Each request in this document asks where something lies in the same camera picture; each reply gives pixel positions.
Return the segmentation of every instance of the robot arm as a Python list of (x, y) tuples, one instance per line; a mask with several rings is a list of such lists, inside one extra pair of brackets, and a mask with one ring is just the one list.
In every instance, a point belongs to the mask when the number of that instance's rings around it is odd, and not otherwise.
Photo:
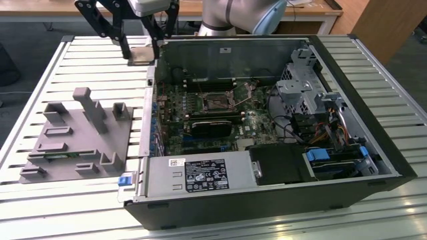
[(198, 36), (229, 36), (234, 27), (253, 35), (268, 35), (285, 12), (285, 0), (202, 0)]
[[(112, 24), (106, 21), (96, 7), (96, 2), (112, 13)], [(152, 39), (153, 59), (160, 57), (160, 46), (164, 38), (169, 38), (178, 15), (178, 0), (76, 0), (82, 17), (101, 38), (109, 37), (121, 48), (122, 58), (133, 63), (134, 52), (129, 49), (126, 36), (122, 32), (124, 20), (140, 20)], [(164, 31), (157, 25), (153, 14), (165, 12)]]
[[(96, 7), (97, 1), (112, 13), (112, 24)], [(140, 20), (152, 39), (150, 60), (158, 59), (162, 40), (172, 36), (180, 9), (178, 0), (76, 0), (74, 6), (97, 35), (101, 38), (109, 37), (120, 46), (122, 58), (129, 59), (129, 65), (137, 65), (134, 59), (140, 51), (129, 49), (122, 32), (124, 20)], [(285, 7), (285, 0), (202, 0), (198, 36), (234, 35), (234, 27), (254, 35), (268, 35), (280, 22)], [(166, 14), (164, 31), (153, 15), (162, 11)]]

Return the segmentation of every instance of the gray 3d printed holder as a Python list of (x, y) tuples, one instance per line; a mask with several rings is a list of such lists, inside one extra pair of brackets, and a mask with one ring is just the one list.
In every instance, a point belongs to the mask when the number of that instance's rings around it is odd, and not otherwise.
[(46, 122), (20, 171), (21, 184), (117, 177), (125, 169), (132, 107), (102, 108), (90, 90), (77, 87), (72, 97), (82, 109), (48, 103)]

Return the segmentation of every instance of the power supply label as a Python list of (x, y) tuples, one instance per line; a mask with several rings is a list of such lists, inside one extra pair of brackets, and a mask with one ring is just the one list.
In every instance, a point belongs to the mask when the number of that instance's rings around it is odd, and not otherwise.
[(185, 162), (185, 190), (188, 193), (229, 189), (225, 160)]

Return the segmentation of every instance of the slotted aluminum table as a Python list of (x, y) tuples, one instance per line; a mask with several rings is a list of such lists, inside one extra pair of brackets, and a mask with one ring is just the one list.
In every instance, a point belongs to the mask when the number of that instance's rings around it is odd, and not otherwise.
[[(0, 151), (0, 239), (427, 238), (425, 113), (356, 39), (321, 36), (320, 40), (411, 163), (417, 179), (345, 209), (164, 231), (145, 230), (122, 209), (116, 177), (18, 184), (20, 170), (45, 122), (41, 111), (54, 101), (62, 101), (68, 109), (80, 108), (72, 101), (74, 87), (89, 87), (90, 97), (100, 100), (102, 107), (114, 102), (134, 107), (125, 169), (137, 169), (146, 67), (128, 67), (120, 47), (108, 39), (74, 37), (58, 45)], [(128, 42), (144, 46), (149, 40), (133, 36)], [(336, 89), (325, 73), (324, 78)]]

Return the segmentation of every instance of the blue tab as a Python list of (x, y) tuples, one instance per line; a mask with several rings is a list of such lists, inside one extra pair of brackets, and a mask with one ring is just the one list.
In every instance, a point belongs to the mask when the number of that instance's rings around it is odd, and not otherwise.
[(315, 160), (315, 156), (311, 152), (307, 152), (305, 155), (307, 155), (308, 162)]
[(118, 187), (130, 186), (132, 185), (132, 177), (130, 176), (120, 176), (117, 185), (118, 185)]
[(369, 155), (367, 148), (364, 146), (361, 146), (359, 149), (363, 154), (363, 157), (367, 157)]
[(312, 161), (331, 159), (328, 151), (324, 148), (311, 149), (308, 153), (312, 155)]

